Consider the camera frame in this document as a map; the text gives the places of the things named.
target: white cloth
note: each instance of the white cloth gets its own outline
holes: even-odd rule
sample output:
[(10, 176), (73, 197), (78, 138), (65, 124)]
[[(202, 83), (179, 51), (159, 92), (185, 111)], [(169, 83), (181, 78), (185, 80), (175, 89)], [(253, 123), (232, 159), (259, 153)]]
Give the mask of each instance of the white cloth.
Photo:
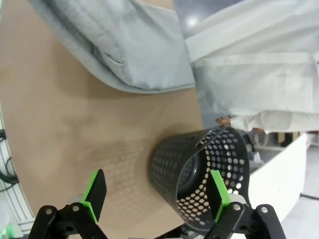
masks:
[(245, 131), (319, 129), (319, 0), (246, 0), (187, 35), (203, 113)]

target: gray cloth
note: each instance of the gray cloth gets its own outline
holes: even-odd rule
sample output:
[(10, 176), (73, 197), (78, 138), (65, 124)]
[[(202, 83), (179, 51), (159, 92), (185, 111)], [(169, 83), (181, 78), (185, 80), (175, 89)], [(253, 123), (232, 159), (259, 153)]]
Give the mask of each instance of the gray cloth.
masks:
[(105, 84), (133, 93), (194, 87), (177, 15), (138, 0), (29, 0)]

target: screw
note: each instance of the screw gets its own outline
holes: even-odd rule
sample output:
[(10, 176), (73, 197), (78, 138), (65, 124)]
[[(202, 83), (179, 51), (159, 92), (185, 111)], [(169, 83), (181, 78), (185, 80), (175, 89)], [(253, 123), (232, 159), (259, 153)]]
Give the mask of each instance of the screw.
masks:
[(75, 211), (75, 212), (78, 211), (79, 209), (80, 209), (80, 208), (79, 208), (78, 206), (74, 206), (74, 207), (72, 208), (72, 210)]
[(268, 213), (268, 209), (266, 207), (261, 208), (262, 213)]
[(240, 210), (240, 206), (238, 204), (235, 204), (233, 206), (233, 209), (236, 210), (236, 211), (239, 211)]
[(45, 213), (46, 213), (47, 215), (50, 215), (50, 214), (52, 213), (52, 209), (48, 208), (47, 210), (45, 210)]

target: black mesh cup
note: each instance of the black mesh cup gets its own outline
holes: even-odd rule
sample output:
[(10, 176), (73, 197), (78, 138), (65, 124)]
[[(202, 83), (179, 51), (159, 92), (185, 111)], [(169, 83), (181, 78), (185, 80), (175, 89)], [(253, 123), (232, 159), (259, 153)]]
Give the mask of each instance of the black mesh cup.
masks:
[(219, 170), (228, 192), (242, 195), (250, 205), (248, 153), (241, 135), (231, 127), (166, 138), (149, 164), (152, 185), (199, 232), (207, 232), (214, 223), (205, 193), (211, 170)]

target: cardboard surface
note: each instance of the cardboard surface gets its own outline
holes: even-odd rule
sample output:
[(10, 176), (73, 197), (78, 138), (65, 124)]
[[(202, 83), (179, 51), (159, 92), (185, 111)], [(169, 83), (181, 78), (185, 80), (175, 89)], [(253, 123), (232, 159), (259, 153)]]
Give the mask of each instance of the cardboard surface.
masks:
[(112, 89), (57, 41), (26, 0), (7, 0), (0, 100), (35, 214), (43, 205), (62, 208), (102, 168), (108, 193), (99, 226), (108, 238), (153, 238), (182, 223), (149, 184), (147, 163), (161, 139), (202, 128), (195, 89), (160, 95)]

